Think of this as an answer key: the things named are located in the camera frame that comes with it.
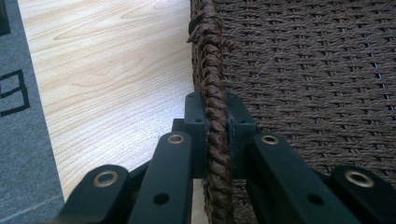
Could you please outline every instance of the wicker texture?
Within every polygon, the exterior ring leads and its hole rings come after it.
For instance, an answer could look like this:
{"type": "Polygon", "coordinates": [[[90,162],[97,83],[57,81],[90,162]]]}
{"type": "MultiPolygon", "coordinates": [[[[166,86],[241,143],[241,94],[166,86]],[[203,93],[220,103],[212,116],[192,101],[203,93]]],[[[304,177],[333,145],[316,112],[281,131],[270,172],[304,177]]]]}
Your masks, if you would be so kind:
{"type": "MultiPolygon", "coordinates": [[[[396,2],[216,3],[222,38],[236,45],[222,52],[223,82],[259,128],[323,174],[352,164],[395,186],[396,2]]],[[[234,202],[237,222],[253,222],[236,215],[248,201],[234,202]]]]}

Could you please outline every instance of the metal bracket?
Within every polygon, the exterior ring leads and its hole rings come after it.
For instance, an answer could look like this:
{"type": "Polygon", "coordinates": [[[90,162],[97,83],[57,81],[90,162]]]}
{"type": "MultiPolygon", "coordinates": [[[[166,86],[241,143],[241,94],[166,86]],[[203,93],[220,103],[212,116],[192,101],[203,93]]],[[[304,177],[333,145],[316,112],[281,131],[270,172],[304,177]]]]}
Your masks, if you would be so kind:
{"type": "MultiPolygon", "coordinates": [[[[233,178],[246,178],[245,146],[252,143],[257,132],[256,123],[248,113],[242,99],[227,93],[229,149],[233,160],[233,178]]],[[[184,119],[175,119],[172,131],[180,131],[193,136],[192,177],[205,178],[207,166],[207,137],[210,130],[205,106],[200,91],[186,96],[184,119]]]]}

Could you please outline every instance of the light wooden floor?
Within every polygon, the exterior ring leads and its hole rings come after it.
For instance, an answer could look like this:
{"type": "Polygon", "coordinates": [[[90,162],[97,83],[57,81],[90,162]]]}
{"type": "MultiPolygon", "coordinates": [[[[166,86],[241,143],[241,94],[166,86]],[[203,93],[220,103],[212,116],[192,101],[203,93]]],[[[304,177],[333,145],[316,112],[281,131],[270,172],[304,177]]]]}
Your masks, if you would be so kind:
{"type": "Polygon", "coordinates": [[[148,161],[192,91],[190,1],[19,3],[64,197],[97,166],[148,161]]]}

